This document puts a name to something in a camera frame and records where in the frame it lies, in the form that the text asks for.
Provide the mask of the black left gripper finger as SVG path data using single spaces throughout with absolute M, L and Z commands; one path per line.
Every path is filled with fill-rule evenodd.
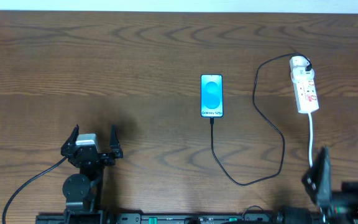
M 111 137 L 110 137 L 110 141 L 109 141 L 109 147 L 111 149 L 119 149 L 121 147 L 119 140 L 117 138 L 115 125 L 111 126 Z
M 71 132 L 69 138 L 63 144 L 63 149 L 69 149 L 70 147 L 75 145 L 78 135 L 79 135 L 79 126 L 76 125 L 73 131 Z

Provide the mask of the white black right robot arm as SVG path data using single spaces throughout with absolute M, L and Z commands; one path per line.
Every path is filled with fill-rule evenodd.
M 283 206 L 272 219 L 275 223 L 358 223 L 358 182 L 343 182 L 340 191 L 332 190 L 328 148 L 321 149 L 301 182 L 319 212 Z

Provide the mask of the blue screen smartphone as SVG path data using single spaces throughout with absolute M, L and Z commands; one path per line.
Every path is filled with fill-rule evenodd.
M 223 76 L 221 74 L 202 74 L 200 88 L 201 116 L 204 118 L 223 117 Z

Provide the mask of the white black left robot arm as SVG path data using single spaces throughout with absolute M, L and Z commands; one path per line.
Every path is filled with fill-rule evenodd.
M 97 136 L 80 134 L 78 126 L 61 147 L 61 155 L 79 169 L 62 187 L 66 198 L 65 223 L 111 223 L 111 214 L 101 208 L 101 195 L 104 168 L 123 158 L 115 126 L 111 127 L 109 147 L 109 152 L 99 152 Z

